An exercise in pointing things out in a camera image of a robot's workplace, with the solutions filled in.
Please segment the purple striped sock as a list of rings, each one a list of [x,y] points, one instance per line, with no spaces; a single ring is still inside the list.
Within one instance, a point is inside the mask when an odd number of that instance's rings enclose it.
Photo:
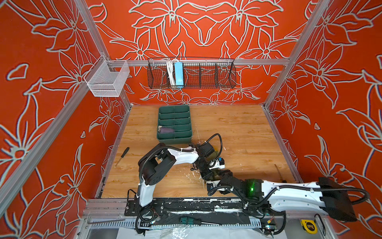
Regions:
[[[174,133],[175,130],[173,128],[170,128],[170,127],[158,127],[158,133]]]

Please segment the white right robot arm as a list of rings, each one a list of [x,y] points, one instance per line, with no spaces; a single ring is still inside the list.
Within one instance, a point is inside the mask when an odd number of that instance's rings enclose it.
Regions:
[[[234,194],[247,211],[259,210],[263,214],[311,211],[344,222],[356,222],[354,205],[370,198],[364,189],[343,187],[327,177],[309,183],[276,183],[262,179],[241,180],[224,170],[206,185],[209,196],[216,192]]]

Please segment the green striped sock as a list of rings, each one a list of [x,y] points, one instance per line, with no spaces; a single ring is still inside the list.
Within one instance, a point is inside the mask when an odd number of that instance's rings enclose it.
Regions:
[[[210,164],[214,164],[218,159],[219,159],[219,151],[215,151],[213,152],[209,157],[208,157],[208,160],[209,160],[209,163]]]

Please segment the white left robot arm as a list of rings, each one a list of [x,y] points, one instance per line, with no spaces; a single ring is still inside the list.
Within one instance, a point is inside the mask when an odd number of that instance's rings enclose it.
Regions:
[[[178,148],[159,143],[138,162],[139,184],[137,200],[139,206],[146,207],[153,201],[156,184],[159,183],[174,165],[191,164],[198,170],[205,181],[213,181],[215,173],[225,168],[225,161],[219,155],[209,159],[215,153],[213,146],[189,144],[186,148]]]

